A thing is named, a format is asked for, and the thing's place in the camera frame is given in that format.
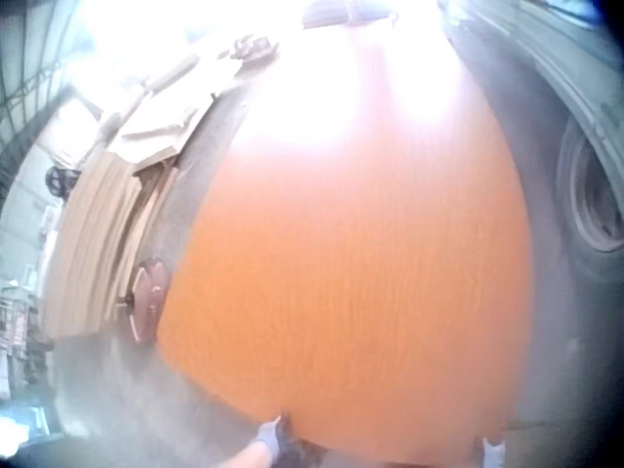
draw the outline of tire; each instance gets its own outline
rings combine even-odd
[[[621,212],[615,205],[610,182],[596,152],[571,116],[565,127],[557,166],[557,195],[567,253],[574,270],[599,284],[623,283]]]

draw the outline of plywood sheet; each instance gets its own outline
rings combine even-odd
[[[523,193],[442,35],[306,31],[197,214],[159,329],[206,391],[364,457],[454,463],[507,422],[531,312]]]

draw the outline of orange wood panel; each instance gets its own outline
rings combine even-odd
[[[217,172],[159,339],[208,392],[379,460],[504,427],[528,342],[519,179],[442,35],[382,22],[283,51]]]

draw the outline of floor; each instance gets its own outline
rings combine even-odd
[[[579,281],[567,259],[554,198],[567,111],[521,57],[479,27],[450,40],[483,87],[519,171],[535,252],[536,311],[522,397],[508,434],[507,466],[566,466],[576,434],[592,428],[616,351],[618,292]],[[179,180],[143,255],[175,269],[187,227],[246,113],[254,79],[211,110],[180,160]],[[210,158],[199,155],[211,154]],[[59,466],[208,466],[242,448],[254,427],[167,368],[158,348],[135,349],[112,331],[58,344],[58,411],[70,443],[46,448]],[[601,399],[609,396],[602,394]],[[355,466],[330,453],[324,466]]]

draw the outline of wood grain surface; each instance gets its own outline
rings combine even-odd
[[[206,391],[301,438],[454,463],[504,428],[531,250],[505,139],[441,34],[305,31],[250,103],[159,339]]]

